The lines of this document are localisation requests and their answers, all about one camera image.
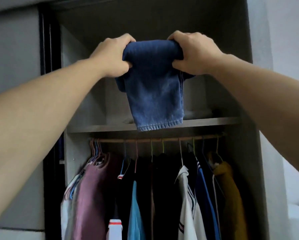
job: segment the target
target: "red stripe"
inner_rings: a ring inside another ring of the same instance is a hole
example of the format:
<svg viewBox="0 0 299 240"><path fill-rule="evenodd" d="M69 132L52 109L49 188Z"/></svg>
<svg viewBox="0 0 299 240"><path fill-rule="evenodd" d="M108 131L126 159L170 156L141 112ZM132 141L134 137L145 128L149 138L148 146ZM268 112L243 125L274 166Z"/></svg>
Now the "red stripe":
<svg viewBox="0 0 299 240"><path fill-rule="evenodd" d="M109 225L121 225L121 222L110 222Z"/></svg>

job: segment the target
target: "person's left hand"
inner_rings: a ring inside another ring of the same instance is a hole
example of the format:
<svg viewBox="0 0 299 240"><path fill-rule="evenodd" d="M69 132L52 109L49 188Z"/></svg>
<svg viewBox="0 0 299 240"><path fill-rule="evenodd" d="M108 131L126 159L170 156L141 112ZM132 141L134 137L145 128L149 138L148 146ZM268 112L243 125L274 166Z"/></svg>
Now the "person's left hand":
<svg viewBox="0 0 299 240"><path fill-rule="evenodd" d="M129 34L124 34L118 38L107 38L99 43L95 51L91 54L90 60L94 60L102 71L103 77L122 76L131 68L131 63L123 61L123 51L129 42L136 40Z"/></svg>

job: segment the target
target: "forearm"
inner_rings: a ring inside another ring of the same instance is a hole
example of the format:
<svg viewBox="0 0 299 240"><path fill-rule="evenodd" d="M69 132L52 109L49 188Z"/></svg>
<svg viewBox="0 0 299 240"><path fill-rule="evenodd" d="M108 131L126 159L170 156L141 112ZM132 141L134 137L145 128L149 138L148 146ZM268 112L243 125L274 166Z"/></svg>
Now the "forearm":
<svg viewBox="0 0 299 240"><path fill-rule="evenodd" d="M101 77L84 60L0 95L0 214Z"/></svg>
<svg viewBox="0 0 299 240"><path fill-rule="evenodd" d="M299 170L299 81L231 55L224 55L213 75L279 153Z"/></svg>

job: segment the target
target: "hand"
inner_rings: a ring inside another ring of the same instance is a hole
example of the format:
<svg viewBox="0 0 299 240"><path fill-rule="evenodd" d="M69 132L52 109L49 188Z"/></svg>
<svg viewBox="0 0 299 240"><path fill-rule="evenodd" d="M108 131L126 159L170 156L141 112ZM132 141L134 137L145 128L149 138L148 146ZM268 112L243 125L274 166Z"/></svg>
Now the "hand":
<svg viewBox="0 0 299 240"><path fill-rule="evenodd" d="M198 32L175 31L168 39L178 42L184 54L183 60L174 60L173 67L192 75L212 74L213 68L223 57L214 41Z"/></svg>
<svg viewBox="0 0 299 240"><path fill-rule="evenodd" d="M99 64L103 77L122 76L131 68L131 63L122 60L123 51L129 42L135 41L127 33L115 39L107 38L99 43L90 59Z"/></svg>

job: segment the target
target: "mauve t-shirt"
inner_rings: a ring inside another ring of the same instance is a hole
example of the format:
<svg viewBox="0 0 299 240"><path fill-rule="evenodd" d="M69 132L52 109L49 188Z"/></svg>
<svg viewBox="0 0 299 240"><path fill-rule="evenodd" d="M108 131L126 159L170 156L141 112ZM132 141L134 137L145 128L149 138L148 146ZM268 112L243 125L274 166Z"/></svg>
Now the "mauve t-shirt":
<svg viewBox="0 0 299 240"><path fill-rule="evenodd" d="M106 239L122 161L122 157L108 153L103 164L88 165L80 182L73 240Z"/></svg>

